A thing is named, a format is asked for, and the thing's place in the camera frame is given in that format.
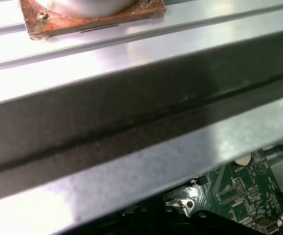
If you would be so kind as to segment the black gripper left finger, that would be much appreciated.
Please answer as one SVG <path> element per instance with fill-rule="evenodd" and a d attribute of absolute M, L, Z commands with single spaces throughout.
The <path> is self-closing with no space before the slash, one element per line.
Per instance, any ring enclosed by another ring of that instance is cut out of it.
<path fill-rule="evenodd" d="M 124 215 L 128 224 L 124 235 L 191 235 L 192 224 L 175 207 L 150 209 L 138 207 Z"/>

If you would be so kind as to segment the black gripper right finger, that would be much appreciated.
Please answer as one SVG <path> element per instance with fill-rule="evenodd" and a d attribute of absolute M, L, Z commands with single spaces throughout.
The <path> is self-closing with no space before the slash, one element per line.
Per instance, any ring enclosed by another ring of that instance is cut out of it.
<path fill-rule="evenodd" d="M 191 223 L 198 235 L 261 235 L 252 228 L 205 210 L 193 213 Z"/>

